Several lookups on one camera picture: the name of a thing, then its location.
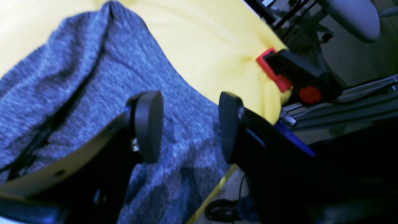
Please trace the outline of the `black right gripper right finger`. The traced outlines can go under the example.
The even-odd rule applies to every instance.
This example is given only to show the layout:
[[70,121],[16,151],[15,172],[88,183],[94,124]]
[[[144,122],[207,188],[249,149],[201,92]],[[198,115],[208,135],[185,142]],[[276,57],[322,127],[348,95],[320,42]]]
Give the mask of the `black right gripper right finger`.
[[223,155],[263,224],[396,224],[397,118],[310,148],[230,92],[219,100]]

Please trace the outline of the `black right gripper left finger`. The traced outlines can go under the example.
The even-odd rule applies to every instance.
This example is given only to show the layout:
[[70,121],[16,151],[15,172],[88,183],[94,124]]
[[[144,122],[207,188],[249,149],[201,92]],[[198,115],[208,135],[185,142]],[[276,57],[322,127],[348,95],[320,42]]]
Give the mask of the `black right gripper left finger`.
[[1,185],[2,224],[115,224],[136,164],[159,160],[164,101],[141,92],[76,151]]

